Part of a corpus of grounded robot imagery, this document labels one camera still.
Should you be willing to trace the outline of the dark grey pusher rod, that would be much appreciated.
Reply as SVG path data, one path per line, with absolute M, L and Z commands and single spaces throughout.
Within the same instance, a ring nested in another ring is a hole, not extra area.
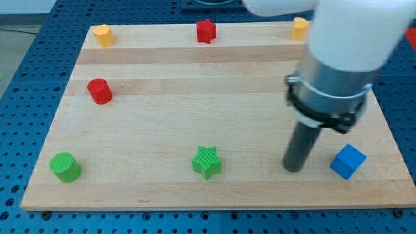
M 299 172 L 303 168 L 321 130 L 297 122 L 283 158 L 283 167 L 287 171 Z

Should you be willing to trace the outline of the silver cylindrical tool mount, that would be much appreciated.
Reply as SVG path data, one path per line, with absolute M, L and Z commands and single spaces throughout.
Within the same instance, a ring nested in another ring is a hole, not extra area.
M 366 108 L 377 74 L 378 70 L 332 68 L 306 49 L 295 73 L 286 76 L 287 102 L 297 119 L 295 130 L 349 132 Z

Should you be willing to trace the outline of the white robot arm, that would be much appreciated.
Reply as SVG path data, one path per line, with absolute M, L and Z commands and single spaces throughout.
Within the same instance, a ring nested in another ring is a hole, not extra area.
M 415 17 L 415 2 L 245 0 L 244 6 L 262 17 L 313 11 L 301 61 L 286 78 L 298 122 L 283 166 L 297 172 L 322 129 L 345 134 L 361 118 L 380 68 Z

